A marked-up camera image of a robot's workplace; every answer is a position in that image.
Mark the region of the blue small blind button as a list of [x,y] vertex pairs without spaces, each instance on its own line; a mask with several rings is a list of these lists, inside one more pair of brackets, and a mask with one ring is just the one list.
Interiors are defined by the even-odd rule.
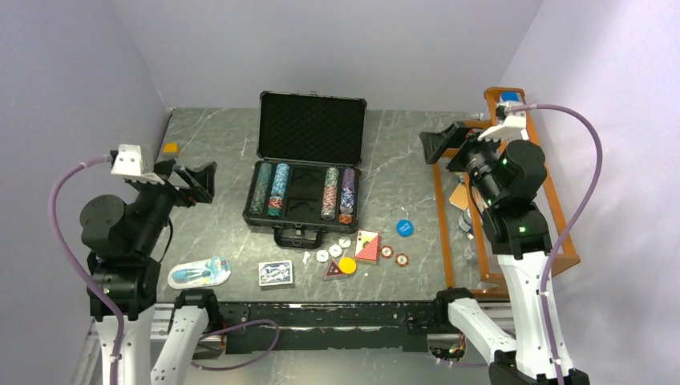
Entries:
[[402,219],[398,221],[395,230],[400,237],[409,237],[414,233],[415,227],[410,220]]

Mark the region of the blue playing card deck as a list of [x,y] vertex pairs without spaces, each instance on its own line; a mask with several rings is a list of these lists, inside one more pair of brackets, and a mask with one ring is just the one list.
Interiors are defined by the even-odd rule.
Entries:
[[291,260],[261,262],[257,272],[261,288],[290,286],[294,283]]

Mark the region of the red playing card deck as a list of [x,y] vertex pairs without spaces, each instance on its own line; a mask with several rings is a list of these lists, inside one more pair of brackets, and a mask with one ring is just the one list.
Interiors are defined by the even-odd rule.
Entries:
[[359,230],[356,237],[354,259],[356,262],[377,264],[380,250],[380,233]]

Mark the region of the white dealer button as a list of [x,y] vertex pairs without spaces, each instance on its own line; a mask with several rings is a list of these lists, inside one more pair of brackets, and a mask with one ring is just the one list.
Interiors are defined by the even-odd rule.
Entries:
[[316,252],[315,258],[319,263],[326,263],[330,260],[330,253],[325,249],[321,249]]
[[338,244],[343,248],[343,249],[349,249],[352,246],[352,239],[350,237],[340,237],[338,239]]
[[341,257],[343,255],[344,249],[339,244],[334,244],[328,248],[328,252],[331,257]]

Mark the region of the yellow round button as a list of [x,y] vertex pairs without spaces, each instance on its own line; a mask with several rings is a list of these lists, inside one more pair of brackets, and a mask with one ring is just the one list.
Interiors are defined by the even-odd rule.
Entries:
[[357,262],[351,257],[343,257],[338,262],[338,268],[343,274],[354,274],[358,268]]

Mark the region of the clear red triangle marker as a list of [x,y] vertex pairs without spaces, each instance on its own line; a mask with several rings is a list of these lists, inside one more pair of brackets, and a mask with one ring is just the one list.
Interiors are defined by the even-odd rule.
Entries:
[[339,269],[338,263],[335,260],[330,260],[326,266],[323,280],[331,281],[341,278],[346,278],[346,275]]

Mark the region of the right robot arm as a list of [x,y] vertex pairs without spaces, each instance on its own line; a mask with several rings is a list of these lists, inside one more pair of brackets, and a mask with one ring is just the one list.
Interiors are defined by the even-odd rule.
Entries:
[[587,384],[588,375],[569,356],[549,293],[555,246],[535,202],[548,175],[540,146],[504,141],[460,121],[419,138],[428,164],[453,150],[447,169],[466,173],[484,201],[482,230],[504,275],[515,331],[498,326],[465,288],[437,293],[433,324],[461,333],[484,356],[494,384]]

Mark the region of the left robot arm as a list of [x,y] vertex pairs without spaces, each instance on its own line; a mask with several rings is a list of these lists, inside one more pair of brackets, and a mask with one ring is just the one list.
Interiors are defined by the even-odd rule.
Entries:
[[88,202],[80,214],[82,242],[89,248],[91,315],[103,353],[106,384],[182,384],[201,335],[221,325],[222,311],[210,289],[183,290],[174,302],[168,337],[155,362],[151,333],[160,261],[152,251],[175,207],[209,204],[217,165],[186,168],[175,160],[152,166],[118,154],[111,172],[138,195],[126,204],[115,195]]

